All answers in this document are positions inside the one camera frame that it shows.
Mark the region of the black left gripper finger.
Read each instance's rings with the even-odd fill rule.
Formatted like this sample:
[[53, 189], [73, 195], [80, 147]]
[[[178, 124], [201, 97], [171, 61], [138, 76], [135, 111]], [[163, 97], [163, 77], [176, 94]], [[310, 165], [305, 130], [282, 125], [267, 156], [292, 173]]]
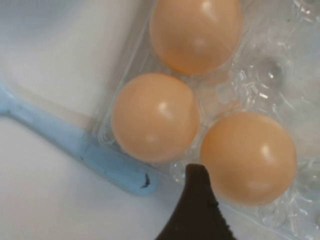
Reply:
[[177, 205], [158, 240], [234, 240], [213, 193], [209, 173], [201, 164], [188, 164]]

